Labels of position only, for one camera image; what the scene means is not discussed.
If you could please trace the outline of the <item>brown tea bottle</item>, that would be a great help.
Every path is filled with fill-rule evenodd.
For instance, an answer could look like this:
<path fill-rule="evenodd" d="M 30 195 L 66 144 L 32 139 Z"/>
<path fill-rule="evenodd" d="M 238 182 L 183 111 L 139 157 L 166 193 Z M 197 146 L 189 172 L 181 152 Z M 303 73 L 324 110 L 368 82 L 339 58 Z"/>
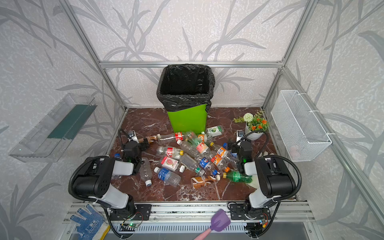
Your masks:
<path fill-rule="evenodd" d="M 155 136 L 147 136 L 147 137 L 146 137 L 146 139 L 148 140 L 148 142 L 149 142 L 150 144 L 159 141 L 161 138 L 162 138 L 162 136 L 161 136 L 160 134 L 157 134 L 157 135 L 155 135 Z"/>

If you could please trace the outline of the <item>green bottle orange cap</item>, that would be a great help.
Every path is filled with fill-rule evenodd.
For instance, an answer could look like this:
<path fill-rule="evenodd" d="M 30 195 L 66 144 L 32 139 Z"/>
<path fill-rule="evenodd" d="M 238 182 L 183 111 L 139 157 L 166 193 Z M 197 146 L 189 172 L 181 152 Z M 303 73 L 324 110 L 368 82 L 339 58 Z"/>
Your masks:
<path fill-rule="evenodd" d="M 228 179 L 228 180 L 235 182 L 235 183 L 250 184 L 253 181 L 252 176 L 241 174 L 238 171 L 223 173 L 223 178 Z"/>

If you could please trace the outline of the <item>red label clear bottle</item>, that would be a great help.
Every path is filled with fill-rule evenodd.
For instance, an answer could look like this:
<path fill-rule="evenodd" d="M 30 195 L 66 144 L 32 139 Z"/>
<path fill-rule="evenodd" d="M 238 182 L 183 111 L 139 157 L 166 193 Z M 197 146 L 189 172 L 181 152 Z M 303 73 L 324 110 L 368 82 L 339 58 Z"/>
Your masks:
<path fill-rule="evenodd" d="M 183 150 L 180 150 L 174 147 L 160 146 L 157 148 L 157 156 L 160 156 L 160 157 L 169 157 L 175 160 L 179 160 L 183 154 L 184 154 Z"/>

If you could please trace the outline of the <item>green sprite bottle yellow cap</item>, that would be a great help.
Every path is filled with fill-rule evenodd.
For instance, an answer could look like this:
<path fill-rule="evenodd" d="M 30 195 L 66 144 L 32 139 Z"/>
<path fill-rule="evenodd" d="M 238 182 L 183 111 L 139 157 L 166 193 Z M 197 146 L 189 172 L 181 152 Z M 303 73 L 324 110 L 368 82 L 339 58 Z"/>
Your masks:
<path fill-rule="evenodd" d="M 194 132 L 186 132 L 186 137 L 200 154 L 209 152 L 209 147 Z"/>

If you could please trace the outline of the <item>blue label water bottle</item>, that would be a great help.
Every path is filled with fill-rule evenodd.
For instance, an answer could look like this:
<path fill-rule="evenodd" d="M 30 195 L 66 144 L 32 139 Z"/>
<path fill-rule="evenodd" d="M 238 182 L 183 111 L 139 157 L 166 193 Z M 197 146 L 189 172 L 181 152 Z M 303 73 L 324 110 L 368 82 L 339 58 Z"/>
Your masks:
<path fill-rule="evenodd" d="M 155 167 L 154 172 L 158 178 L 163 181 L 166 185 L 178 187 L 181 182 L 181 177 L 169 169 Z"/>

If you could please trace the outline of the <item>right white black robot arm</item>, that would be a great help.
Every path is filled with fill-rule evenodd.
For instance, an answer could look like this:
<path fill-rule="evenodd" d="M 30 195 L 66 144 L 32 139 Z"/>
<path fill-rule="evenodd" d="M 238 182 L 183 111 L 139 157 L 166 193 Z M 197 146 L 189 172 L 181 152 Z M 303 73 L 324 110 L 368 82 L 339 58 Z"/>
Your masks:
<path fill-rule="evenodd" d="M 267 223 L 270 208 L 295 196 L 301 188 L 302 176 L 298 167 L 289 159 L 277 155 L 252 158 L 253 147 L 248 141 L 238 140 L 225 144 L 230 154 L 237 158 L 238 171 L 223 175 L 234 183 L 256 183 L 256 191 L 249 194 L 242 204 L 228 203 L 232 220 L 257 220 Z"/>

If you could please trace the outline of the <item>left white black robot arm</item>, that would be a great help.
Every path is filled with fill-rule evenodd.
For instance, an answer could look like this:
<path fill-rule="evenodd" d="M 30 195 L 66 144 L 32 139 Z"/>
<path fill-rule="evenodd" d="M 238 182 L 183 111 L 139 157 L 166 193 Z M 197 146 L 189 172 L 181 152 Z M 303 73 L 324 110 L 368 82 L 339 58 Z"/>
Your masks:
<path fill-rule="evenodd" d="M 135 215 L 133 197 L 111 184 L 113 176 L 135 176 L 139 173 L 142 152 L 150 146 L 147 138 L 129 141 L 123 147 L 124 159 L 108 156 L 88 157 L 70 177 L 68 191 L 75 199 L 100 204 L 121 218 Z"/>

